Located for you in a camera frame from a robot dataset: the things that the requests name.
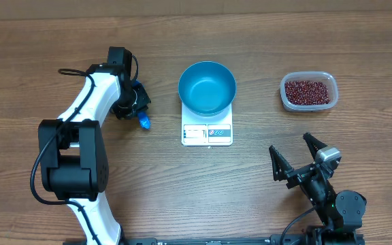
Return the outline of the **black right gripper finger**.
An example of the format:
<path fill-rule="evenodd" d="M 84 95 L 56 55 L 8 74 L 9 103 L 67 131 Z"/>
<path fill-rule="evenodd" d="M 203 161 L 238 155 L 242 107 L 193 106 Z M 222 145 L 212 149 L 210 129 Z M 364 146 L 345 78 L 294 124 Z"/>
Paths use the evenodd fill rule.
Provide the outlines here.
<path fill-rule="evenodd" d="M 316 139 L 309 132 L 303 134 L 303 139 L 305 140 L 313 159 L 316 158 L 316 154 L 319 150 L 327 147 L 326 144 Z"/>
<path fill-rule="evenodd" d="M 275 181 L 286 180 L 288 174 L 293 171 L 289 162 L 275 149 L 273 145 L 269 147 L 272 160 L 273 177 Z"/>

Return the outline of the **blue plastic measuring scoop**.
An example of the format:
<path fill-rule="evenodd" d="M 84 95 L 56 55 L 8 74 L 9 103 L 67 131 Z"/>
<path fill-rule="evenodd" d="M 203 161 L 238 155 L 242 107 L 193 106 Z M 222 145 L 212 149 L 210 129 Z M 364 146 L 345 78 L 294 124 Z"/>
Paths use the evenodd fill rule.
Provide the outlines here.
<path fill-rule="evenodd" d="M 150 129 L 150 120 L 146 112 L 148 110 L 148 104 L 151 103 L 148 93 L 146 92 L 144 86 L 137 80 L 133 85 L 133 90 L 137 95 L 133 107 L 135 114 L 139 120 L 140 126 L 143 129 Z"/>

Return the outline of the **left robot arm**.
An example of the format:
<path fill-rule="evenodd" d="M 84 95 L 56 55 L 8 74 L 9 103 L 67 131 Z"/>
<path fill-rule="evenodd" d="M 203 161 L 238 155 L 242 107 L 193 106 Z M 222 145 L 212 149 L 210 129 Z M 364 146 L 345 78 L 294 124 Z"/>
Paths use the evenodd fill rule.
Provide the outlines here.
<path fill-rule="evenodd" d="M 107 61 L 87 70 L 59 69 L 66 76 L 80 76 L 85 84 L 74 102 L 58 118 L 38 127 L 39 154 L 30 175 L 30 189 L 38 202 L 66 205 L 85 233 L 85 244 L 126 244 L 122 226 L 114 218 L 105 188 L 109 166 L 101 132 L 105 118 L 137 118 L 150 128 L 151 102 L 138 82 L 135 55 L 111 46 Z"/>

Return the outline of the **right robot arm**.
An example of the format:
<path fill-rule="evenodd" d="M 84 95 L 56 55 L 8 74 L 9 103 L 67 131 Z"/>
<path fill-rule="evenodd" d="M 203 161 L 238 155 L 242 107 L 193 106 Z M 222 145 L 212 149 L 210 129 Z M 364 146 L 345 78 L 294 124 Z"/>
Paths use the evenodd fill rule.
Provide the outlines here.
<path fill-rule="evenodd" d="M 313 162 L 294 169 L 275 149 L 269 147 L 275 181 L 287 182 L 287 188 L 298 186 L 309 199 L 312 207 L 291 221 L 281 234 L 273 234 L 270 244 L 364 244 L 357 230 L 367 205 L 366 198 L 355 191 L 335 192 L 329 179 L 340 164 L 341 152 L 316 139 L 311 133 L 303 134 Z M 310 225 L 301 234 L 288 234 L 289 229 L 303 217 L 316 212 L 322 225 Z"/>

